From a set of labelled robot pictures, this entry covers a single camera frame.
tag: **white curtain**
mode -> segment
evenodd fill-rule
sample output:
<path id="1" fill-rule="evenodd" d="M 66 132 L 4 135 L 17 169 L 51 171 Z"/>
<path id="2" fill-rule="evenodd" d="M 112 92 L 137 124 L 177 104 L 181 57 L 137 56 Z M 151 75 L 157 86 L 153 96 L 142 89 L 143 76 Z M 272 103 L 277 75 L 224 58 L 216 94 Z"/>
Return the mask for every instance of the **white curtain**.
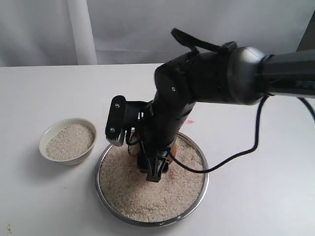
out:
<path id="1" fill-rule="evenodd" d="M 0 0 L 0 66 L 165 62 L 173 27 L 265 53 L 297 49 L 314 0 Z"/>

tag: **robotic arm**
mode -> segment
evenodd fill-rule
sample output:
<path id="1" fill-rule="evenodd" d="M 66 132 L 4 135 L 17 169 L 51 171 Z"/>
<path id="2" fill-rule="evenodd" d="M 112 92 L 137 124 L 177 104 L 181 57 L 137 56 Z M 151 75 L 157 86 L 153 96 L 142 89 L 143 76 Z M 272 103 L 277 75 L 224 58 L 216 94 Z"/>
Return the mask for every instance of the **robotic arm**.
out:
<path id="1" fill-rule="evenodd" d="M 158 182 L 168 171 L 169 150 L 196 102 L 252 105 L 269 95 L 315 98 L 315 50 L 265 55 L 235 42 L 216 46 L 178 29 L 172 35 L 190 52 L 155 70 L 152 101 L 114 97 L 105 128 L 113 145 L 123 145 L 125 137 L 128 145 L 139 144 L 137 164 L 147 181 Z M 210 52 L 199 53 L 197 47 Z"/>

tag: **rice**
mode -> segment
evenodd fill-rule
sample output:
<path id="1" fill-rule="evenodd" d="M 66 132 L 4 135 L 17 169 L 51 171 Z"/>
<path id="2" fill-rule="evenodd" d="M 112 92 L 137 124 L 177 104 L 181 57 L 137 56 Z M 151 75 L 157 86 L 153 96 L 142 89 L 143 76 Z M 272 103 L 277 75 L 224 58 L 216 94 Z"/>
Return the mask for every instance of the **rice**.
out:
<path id="1" fill-rule="evenodd" d="M 180 137 L 176 158 L 191 168 L 202 170 L 201 157 Z M 194 174 L 172 163 L 158 183 L 146 181 L 137 169 L 127 145 L 112 147 L 99 174 L 101 190 L 108 203 L 121 215 L 141 222 L 160 222 L 182 214 L 197 199 L 204 175 Z"/>
<path id="2" fill-rule="evenodd" d="M 86 152 L 94 141 L 94 135 L 86 126 L 72 124 L 60 131 L 47 144 L 46 151 L 55 160 L 69 160 Z"/>

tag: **white tabletop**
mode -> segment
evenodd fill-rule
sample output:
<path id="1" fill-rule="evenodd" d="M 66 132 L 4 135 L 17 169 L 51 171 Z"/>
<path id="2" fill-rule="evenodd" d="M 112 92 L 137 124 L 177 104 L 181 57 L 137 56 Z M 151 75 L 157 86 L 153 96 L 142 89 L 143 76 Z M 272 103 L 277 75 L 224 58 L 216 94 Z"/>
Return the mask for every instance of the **white tabletop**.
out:
<path id="1" fill-rule="evenodd" d="M 112 97 L 149 101 L 157 64 L 0 68 L 0 235 L 13 236 L 314 236 L 315 125 L 293 97 L 272 97 L 260 145 L 210 174 L 198 209 L 174 225 L 147 229 L 116 219 L 95 190 L 95 165 Z M 209 166 L 251 148 L 256 106 L 197 104 L 181 131 Z M 40 156 L 38 142 L 64 118 L 91 120 L 98 140 L 82 164 Z"/>

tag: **metal bowl rim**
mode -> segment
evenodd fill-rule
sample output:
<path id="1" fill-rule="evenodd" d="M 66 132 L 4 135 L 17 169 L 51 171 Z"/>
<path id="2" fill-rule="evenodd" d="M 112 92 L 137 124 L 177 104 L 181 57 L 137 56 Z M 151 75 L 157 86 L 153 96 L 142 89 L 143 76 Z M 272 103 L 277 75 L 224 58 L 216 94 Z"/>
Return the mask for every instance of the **metal bowl rim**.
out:
<path id="1" fill-rule="evenodd" d="M 206 160 L 205 155 L 203 154 L 203 152 L 201 151 L 201 149 L 199 148 L 199 146 L 192 140 L 190 139 L 188 136 L 186 136 L 185 134 L 178 132 L 178 136 L 180 136 L 188 145 L 190 145 L 191 147 L 193 147 L 198 154 L 201 157 L 201 161 L 202 161 L 202 166 L 203 169 L 208 169 L 208 163 Z M 107 146 L 107 148 L 104 150 L 104 152 L 102 153 L 100 159 L 97 162 L 96 165 L 96 174 L 95 174 L 95 186 L 96 186 L 96 190 L 97 190 L 97 194 L 100 198 L 100 200 L 102 201 L 102 203 L 106 206 L 106 208 L 117 218 L 119 218 L 120 220 L 135 225 L 135 226 L 141 226 L 141 227 L 162 227 L 162 226 L 166 226 L 166 225 L 170 225 L 173 224 L 175 222 L 178 222 L 182 219 L 184 219 L 185 217 L 187 217 L 188 215 L 190 215 L 201 203 L 201 201 L 203 200 L 207 189 L 208 189 L 208 185 L 209 185 L 209 173 L 204 174 L 204 180 L 203 180 L 203 186 L 201 188 L 201 191 L 199 193 L 199 196 L 197 197 L 196 201 L 187 209 L 185 210 L 182 214 L 171 218 L 169 220 L 165 220 L 165 221 L 160 221 L 160 222 L 142 222 L 142 221 L 136 221 L 136 220 L 132 220 L 130 218 L 127 218 L 123 215 L 121 215 L 118 211 L 116 211 L 106 200 L 105 196 L 102 193 L 101 187 L 100 187 L 100 183 L 99 183 L 99 174 L 100 174 L 100 167 L 101 164 L 104 160 L 104 158 L 106 157 L 108 151 L 110 150 L 110 148 L 113 145 L 110 144 Z"/>

